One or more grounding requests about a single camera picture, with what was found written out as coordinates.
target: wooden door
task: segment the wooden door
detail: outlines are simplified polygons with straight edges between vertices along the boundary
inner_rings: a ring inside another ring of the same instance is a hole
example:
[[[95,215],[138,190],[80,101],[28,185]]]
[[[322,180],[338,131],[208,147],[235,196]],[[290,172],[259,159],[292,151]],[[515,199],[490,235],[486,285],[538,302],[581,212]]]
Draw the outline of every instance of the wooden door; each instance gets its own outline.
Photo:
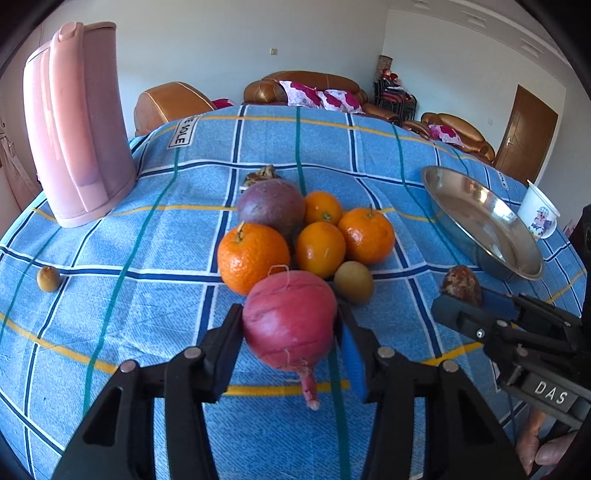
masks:
[[[527,180],[535,181],[554,135],[556,120],[556,112],[518,85],[495,168],[525,185]]]

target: kiwi fruit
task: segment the kiwi fruit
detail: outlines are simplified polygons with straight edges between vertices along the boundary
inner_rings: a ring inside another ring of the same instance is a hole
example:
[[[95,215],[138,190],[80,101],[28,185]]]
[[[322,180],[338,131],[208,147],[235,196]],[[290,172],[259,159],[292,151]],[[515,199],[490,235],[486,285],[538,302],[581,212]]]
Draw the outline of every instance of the kiwi fruit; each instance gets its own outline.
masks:
[[[335,291],[345,300],[361,305],[374,294],[374,278],[365,265],[345,262],[335,273]]]
[[[56,267],[46,265],[37,272],[37,285],[46,292],[56,291],[61,283],[60,273]]]

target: brown leather sofa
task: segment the brown leather sofa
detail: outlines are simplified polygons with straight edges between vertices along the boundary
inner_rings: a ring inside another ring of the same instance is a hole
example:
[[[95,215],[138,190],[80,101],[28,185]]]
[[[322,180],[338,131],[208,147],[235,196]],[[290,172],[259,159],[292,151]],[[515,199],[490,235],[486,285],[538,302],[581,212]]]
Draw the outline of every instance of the brown leather sofa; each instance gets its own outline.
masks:
[[[447,125],[452,127],[464,142],[464,147],[456,146],[458,150],[475,156],[478,160],[492,164],[495,160],[495,149],[488,143],[482,134],[471,124],[449,113],[426,112],[421,116],[421,121],[406,120],[402,122],[402,128],[419,134],[426,140],[431,139],[429,125]]]
[[[211,100],[183,82],[170,82],[141,93],[134,109],[135,135],[147,135],[161,125],[215,110]]]
[[[279,83],[280,80],[299,82],[317,90],[346,90],[357,97],[365,115],[393,123],[398,115],[368,103],[368,96],[357,83],[345,77],[304,70],[289,70],[271,73],[262,80],[251,83],[244,90],[244,103],[259,105],[287,105],[287,95]]]

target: white cup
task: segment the white cup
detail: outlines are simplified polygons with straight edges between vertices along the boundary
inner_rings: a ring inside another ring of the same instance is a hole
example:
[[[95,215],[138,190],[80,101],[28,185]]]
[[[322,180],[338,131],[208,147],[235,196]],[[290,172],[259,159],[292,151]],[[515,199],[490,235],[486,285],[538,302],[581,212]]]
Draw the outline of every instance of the white cup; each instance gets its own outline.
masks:
[[[537,242],[540,238],[548,238],[556,230],[560,213],[542,191],[529,180],[523,202],[517,211],[517,216],[523,220],[526,227]]]

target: screw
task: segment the screw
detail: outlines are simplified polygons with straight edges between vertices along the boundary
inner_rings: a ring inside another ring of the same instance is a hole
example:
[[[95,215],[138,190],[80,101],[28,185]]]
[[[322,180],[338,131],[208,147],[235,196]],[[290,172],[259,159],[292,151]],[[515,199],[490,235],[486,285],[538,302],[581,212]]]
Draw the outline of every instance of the screw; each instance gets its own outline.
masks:
[[[199,358],[202,353],[203,351],[198,346],[190,346],[184,351],[183,355],[185,356],[185,358],[193,359]]]
[[[121,364],[119,370],[121,370],[124,374],[128,374],[129,372],[134,371],[135,367],[137,367],[135,360],[126,360]]]
[[[456,373],[460,367],[457,366],[457,363],[455,363],[453,360],[445,360],[442,363],[443,369],[450,374],[454,374]]]
[[[381,346],[378,348],[378,357],[380,358],[392,358],[396,354],[396,351],[391,346]]]

